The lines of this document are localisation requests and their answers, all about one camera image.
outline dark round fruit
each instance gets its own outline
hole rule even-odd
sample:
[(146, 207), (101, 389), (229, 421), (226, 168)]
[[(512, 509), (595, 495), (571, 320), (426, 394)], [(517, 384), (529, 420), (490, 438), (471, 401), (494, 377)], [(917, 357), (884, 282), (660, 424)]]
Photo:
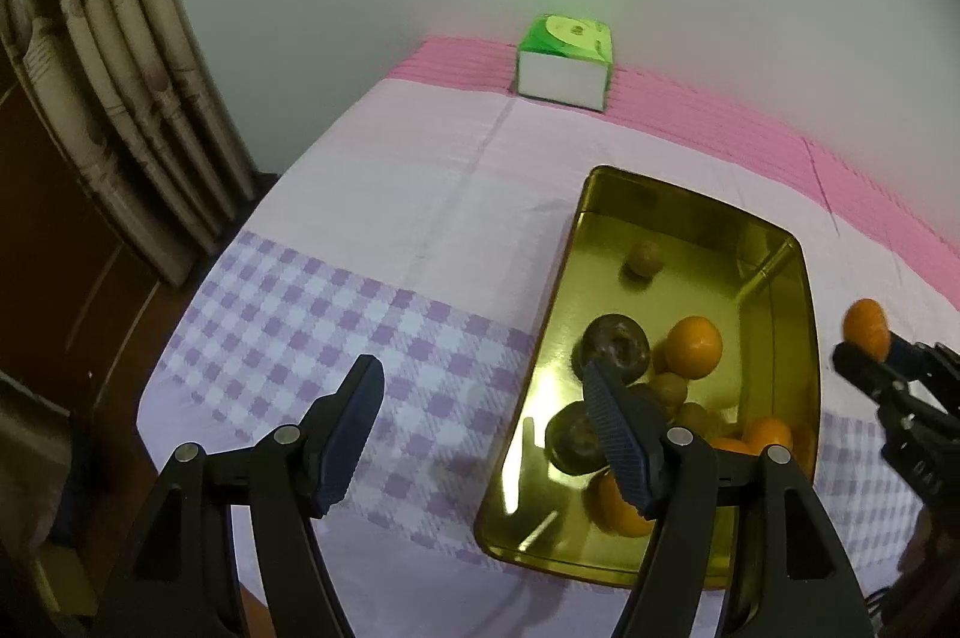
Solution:
[(634, 319), (604, 314), (590, 322), (574, 352), (573, 368), (581, 380), (591, 360), (602, 362), (624, 384), (632, 384), (650, 366), (650, 343)]
[(557, 469), (569, 476), (583, 476), (607, 466), (583, 400), (570, 403), (547, 422), (544, 448)]

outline rectangular tray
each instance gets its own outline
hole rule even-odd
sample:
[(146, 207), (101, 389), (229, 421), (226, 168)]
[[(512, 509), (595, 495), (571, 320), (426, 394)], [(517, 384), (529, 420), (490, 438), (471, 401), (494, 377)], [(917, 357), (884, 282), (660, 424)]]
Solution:
[[(664, 269), (645, 283), (624, 271), (638, 240), (654, 240)], [(539, 335), (526, 389), (474, 525), (493, 558), (560, 576), (632, 586), (649, 537), (601, 531), (590, 518), (595, 474), (569, 476), (544, 454), (544, 428), (583, 398), (570, 354), (595, 317), (635, 319), (654, 349), (688, 315), (720, 330), (723, 357), (690, 382), (688, 400), (721, 411), (739, 431), (778, 416), (794, 456), (813, 477), (820, 427), (820, 366), (810, 287), (789, 232), (710, 197), (611, 167), (592, 170)], [(653, 375), (653, 366), (644, 380)], [(717, 511), (708, 587), (730, 568), (734, 508)]]

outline tissue box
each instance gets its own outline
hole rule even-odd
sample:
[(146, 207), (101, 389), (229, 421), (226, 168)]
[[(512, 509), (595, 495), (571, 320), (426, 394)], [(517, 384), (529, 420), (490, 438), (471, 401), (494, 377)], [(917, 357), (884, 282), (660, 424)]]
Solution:
[(544, 15), (517, 47), (517, 93), (603, 110), (613, 74), (610, 27), (585, 18)]

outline bed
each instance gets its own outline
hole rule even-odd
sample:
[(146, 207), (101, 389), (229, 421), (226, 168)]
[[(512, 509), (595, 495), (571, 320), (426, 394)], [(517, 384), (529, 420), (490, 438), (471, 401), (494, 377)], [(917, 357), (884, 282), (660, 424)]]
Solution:
[[(472, 521), (508, 432), (584, 178), (596, 165), (708, 194), (803, 247), (823, 375), (815, 485), (865, 592), (896, 577), (919, 503), (880, 460), (872, 404), (829, 365), (877, 298), (908, 339), (960, 341), (960, 257), (888, 192), (774, 119), (617, 71), (608, 111), (509, 92), (514, 49), (430, 38), (263, 200), (172, 336), (137, 419), (160, 468), (181, 442), (248, 445), (332, 392), (361, 353), (387, 396), (347, 499), (317, 525), (354, 630), (608, 635), (626, 592), (503, 565)], [(238, 569), (263, 598), (248, 512)], [(704, 593), (697, 635), (713, 635)]]

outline white bedsheet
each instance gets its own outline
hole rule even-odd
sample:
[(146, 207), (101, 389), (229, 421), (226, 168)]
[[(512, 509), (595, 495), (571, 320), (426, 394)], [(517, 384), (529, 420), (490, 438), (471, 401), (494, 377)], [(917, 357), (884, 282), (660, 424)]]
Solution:
[[(825, 411), (875, 417), (872, 403), (829, 365), (853, 300), (880, 300), (905, 338), (960, 339), (960, 314), (942, 295), (803, 194), (634, 129), (507, 95), (379, 83), (280, 179), (247, 229), (534, 333), (584, 178), (599, 164), (730, 202), (798, 237), (812, 286)], [(237, 445), (182, 387), (157, 377), (144, 392), (137, 427), (158, 468), (185, 440), (209, 452)], [(241, 579), (262, 598), (248, 512), (234, 509), (234, 518)], [(336, 508), (318, 533), (360, 638), (546, 638), (558, 630), (606, 636), (626, 598), (448, 558)], [(860, 568), (863, 588), (890, 582), (895, 562)], [(712, 635), (719, 603), (717, 593), (704, 595), (694, 634)]]

